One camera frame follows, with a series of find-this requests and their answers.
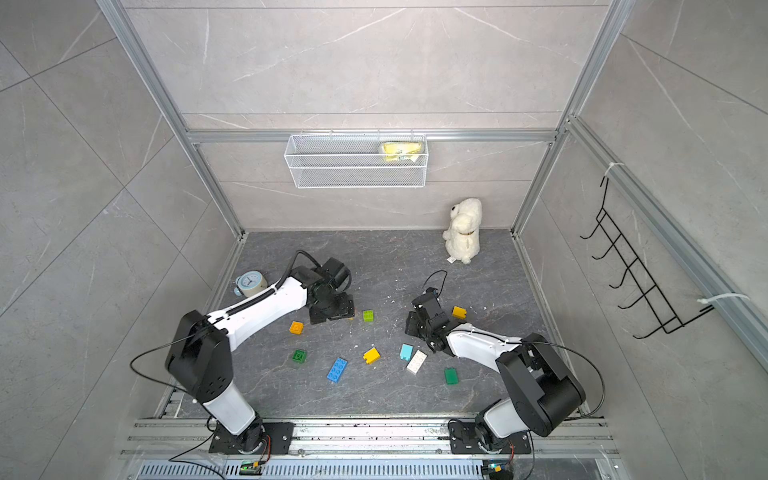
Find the small yellow lego brick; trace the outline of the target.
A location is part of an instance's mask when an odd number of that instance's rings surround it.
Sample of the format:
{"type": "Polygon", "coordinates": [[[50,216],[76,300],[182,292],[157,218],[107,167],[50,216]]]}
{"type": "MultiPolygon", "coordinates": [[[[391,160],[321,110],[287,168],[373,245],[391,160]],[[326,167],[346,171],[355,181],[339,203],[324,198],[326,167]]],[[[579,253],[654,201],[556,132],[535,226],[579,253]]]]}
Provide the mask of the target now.
{"type": "Polygon", "coordinates": [[[464,308],[455,306],[452,310],[452,316],[464,320],[467,317],[467,311],[464,308]]]}

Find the cyan lego brick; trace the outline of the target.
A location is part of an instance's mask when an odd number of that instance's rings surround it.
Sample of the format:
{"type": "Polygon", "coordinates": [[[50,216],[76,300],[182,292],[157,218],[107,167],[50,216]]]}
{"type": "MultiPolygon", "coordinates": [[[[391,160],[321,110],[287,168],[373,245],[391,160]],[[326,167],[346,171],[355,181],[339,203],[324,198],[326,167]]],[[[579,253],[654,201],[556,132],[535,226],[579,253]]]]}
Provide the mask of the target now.
{"type": "Polygon", "coordinates": [[[400,349],[399,358],[404,361],[410,361],[413,355],[413,347],[409,344],[403,344],[400,349]]]}

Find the orange-yellow lego brick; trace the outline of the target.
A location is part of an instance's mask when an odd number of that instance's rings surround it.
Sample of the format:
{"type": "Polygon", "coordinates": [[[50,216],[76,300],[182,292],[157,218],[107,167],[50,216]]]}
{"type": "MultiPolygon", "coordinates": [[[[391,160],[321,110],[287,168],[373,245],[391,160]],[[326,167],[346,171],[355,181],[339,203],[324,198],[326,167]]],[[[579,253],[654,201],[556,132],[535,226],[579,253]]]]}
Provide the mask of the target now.
{"type": "Polygon", "coordinates": [[[301,322],[292,322],[289,331],[293,334],[300,335],[303,332],[304,324],[301,322]]]}

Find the blue long lego brick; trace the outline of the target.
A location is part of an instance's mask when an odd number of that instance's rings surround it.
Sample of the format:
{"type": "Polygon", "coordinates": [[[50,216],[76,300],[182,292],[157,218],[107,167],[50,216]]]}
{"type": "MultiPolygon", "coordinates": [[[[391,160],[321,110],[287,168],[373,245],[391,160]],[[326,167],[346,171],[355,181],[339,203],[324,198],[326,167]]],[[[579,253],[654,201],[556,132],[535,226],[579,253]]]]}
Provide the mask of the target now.
{"type": "Polygon", "coordinates": [[[338,383],[347,365],[348,365],[348,362],[345,359],[338,357],[330,367],[326,378],[334,384],[338,383]]]}

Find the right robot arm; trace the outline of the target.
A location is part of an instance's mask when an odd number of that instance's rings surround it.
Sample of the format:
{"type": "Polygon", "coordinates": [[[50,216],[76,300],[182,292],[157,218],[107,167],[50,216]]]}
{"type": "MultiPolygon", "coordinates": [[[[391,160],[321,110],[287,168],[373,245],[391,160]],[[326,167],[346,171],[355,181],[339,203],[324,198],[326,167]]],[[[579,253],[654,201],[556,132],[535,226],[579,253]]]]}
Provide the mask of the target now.
{"type": "Polygon", "coordinates": [[[546,437],[587,401],[575,373],[560,356],[562,351],[590,365],[600,382],[600,398],[591,418],[603,407],[606,383],[597,365],[582,353],[533,333],[509,337],[480,329],[452,314],[440,304],[442,289],[422,284],[412,300],[405,333],[423,340],[434,352],[466,359],[498,373],[507,391],[505,399],[481,410],[471,423],[450,419],[449,434],[461,453],[479,449],[489,454],[512,449],[510,440],[521,434],[546,437]]]}

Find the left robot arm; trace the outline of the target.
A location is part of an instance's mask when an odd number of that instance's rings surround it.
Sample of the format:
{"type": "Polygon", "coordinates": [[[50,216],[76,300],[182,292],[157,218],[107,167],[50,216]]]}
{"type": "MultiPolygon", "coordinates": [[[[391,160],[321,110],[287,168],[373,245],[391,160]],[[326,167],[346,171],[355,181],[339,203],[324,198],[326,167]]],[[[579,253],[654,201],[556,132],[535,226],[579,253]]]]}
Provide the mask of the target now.
{"type": "Polygon", "coordinates": [[[262,418],[235,384],[233,352],[295,311],[306,309],[312,324],[352,317],[354,301],[347,292],[351,281],[350,269],[340,260],[331,257],[321,264],[298,250],[275,284],[224,309],[188,312],[172,341],[134,359],[167,349],[165,368],[177,382],[175,388],[216,421],[212,438],[242,454],[266,454],[273,442],[262,418]]]}

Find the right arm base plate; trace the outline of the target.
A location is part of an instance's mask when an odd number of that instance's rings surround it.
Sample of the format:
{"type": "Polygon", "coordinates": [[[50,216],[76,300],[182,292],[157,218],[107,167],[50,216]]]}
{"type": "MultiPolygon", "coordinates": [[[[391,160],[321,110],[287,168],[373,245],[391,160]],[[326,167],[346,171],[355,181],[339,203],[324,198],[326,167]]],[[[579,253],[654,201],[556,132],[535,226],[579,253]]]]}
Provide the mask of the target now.
{"type": "Polygon", "coordinates": [[[529,454],[532,452],[526,431],[505,438],[495,436],[483,423],[456,418],[447,421],[451,452],[454,455],[529,454]]]}

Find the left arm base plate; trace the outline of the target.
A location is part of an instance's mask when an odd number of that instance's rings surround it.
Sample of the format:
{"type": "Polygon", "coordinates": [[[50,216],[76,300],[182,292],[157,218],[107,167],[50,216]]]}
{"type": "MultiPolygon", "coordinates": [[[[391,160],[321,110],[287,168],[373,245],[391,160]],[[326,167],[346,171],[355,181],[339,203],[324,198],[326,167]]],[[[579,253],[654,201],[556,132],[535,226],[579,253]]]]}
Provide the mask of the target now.
{"type": "Polygon", "coordinates": [[[226,455],[286,455],[294,428],[292,422],[257,422],[243,433],[234,435],[224,426],[217,426],[208,452],[226,455]]]}

